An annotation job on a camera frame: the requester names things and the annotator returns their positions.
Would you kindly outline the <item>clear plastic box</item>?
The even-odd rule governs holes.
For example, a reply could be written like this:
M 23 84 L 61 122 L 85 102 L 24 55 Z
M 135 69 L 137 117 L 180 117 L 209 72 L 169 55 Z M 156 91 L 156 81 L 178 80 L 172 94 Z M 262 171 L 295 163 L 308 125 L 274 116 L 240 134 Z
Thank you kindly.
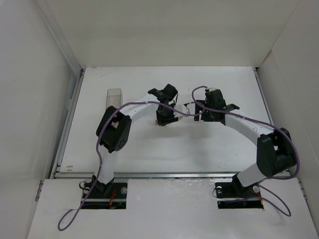
M 108 89 L 106 98 L 106 108 L 113 106 L 119 108 L 123 103 L 123 94 L 121 89 Z

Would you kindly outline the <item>long rectangular wood block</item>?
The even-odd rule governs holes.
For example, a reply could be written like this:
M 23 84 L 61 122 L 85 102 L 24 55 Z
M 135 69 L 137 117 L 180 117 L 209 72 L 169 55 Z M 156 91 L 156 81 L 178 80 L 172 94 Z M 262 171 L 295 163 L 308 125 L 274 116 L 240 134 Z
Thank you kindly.
M 180 121 L 180 120 L 182 120 L 182 119 L 183 119 L 183 117 L 177 117 L 177 118 L 174 118 L 174 119 L 169 120 L 169 121 L 167 121 L 167 122 L 158 122 L 158 120 L 156 119 L 156 120 L 155 120 L 155 124 L 156 124 L 156 125 L 159 125 L 159 126 L 165 126 L 165 125 L 167 125 L 167 124 L 174 123 L 174 122 Z

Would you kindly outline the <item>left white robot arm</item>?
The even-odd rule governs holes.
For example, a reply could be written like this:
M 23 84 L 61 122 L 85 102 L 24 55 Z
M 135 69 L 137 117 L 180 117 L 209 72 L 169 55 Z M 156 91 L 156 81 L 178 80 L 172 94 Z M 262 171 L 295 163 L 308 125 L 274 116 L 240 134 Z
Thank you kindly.
M 177 89 L 167 84 L 162 90 L 149 90 L 144 97 L 132 104 L 106 108 L 96 130 L 99 169 L 92 177 L 92 191 L 103 197 L 111 192 L 116 152 L 123 149 L 128 142 L 131 125 L 135 121 L 153 111 L 156 111 L 156 122 L 160 126 L 178 121 L 173 112 L 177 95 Z

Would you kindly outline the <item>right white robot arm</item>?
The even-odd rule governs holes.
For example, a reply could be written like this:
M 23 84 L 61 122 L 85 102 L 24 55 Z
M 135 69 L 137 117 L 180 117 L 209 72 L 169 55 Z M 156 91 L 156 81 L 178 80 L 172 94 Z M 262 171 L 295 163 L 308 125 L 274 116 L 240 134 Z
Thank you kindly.
M 258 182 L 275 178 L 300 160 L 290 133 L 270 123 L 252 119 L 235 104 L 227 104 L 220 89 L 204 87 L 205 99 L 195 100 L 195 121 L 220 122 L 249 139 L 257 148 L 256 162 L 235 174 L 230 183 L 221 187 L 224 193 L 240 197 Z

